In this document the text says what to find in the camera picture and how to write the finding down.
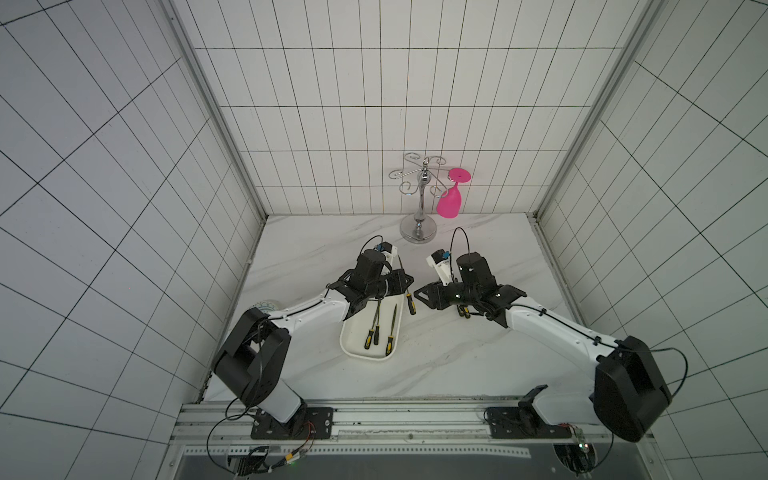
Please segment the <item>white plastic storage tray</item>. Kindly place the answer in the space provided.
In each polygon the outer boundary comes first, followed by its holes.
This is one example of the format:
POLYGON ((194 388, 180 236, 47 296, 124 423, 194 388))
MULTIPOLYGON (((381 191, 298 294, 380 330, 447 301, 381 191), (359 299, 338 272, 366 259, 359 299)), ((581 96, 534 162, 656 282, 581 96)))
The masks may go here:
POLYGON ((339 338, 342 351, 363 360, 388 360, 396 352, 403 315, 408 313, 405 294, 368 301, 343 322, 339 338))

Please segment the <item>file tool yellow black handle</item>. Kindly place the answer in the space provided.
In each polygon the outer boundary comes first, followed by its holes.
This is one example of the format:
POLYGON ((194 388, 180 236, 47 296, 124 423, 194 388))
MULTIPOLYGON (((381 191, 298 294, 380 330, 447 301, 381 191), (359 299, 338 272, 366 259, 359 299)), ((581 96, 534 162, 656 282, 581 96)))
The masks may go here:
POLYGON ((374 316, 373 316, 371 328, 369 329, 368 335, 367 335, 366 340, 365 340, 365 344, 364 344, 364 349, 365 350, 369 350, 371 348, 371 346, 373 345, 373 325, 374 325, 373 322, 374 322, 374 316))

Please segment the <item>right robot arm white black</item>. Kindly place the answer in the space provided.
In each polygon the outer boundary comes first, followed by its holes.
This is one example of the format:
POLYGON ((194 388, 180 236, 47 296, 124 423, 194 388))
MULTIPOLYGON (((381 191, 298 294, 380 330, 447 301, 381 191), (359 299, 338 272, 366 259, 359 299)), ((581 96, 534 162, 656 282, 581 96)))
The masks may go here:
POLYGON ((425 306, 462 307, 527 335, 576 367, 522 397, 518 408, 526 427, 602 425, 622 440, 637 442, 672 403, 675 394, 642 340, 601 335, 546 309, 523 290, 498 283, 477 252, 453 259, 439 249, 426 262, 438 279, 415 292, 425 306))

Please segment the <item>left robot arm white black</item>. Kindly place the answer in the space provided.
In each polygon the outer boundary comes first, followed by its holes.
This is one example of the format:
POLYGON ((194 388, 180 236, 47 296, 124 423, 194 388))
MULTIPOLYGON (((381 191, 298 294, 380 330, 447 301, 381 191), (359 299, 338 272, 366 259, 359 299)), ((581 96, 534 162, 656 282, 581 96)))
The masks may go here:
POLYGON ((394 266, 397 259, 397 248, 383 241, 359 253, 355 267, 318 297, 274 313, 247 309, 214 355, 213 373, 246 409, 264 412, 272 430, 301 435, 307 404, 281 378, 291 340, 312 327, 344 324, 368 304, 404 294, 414 278, 394 266))

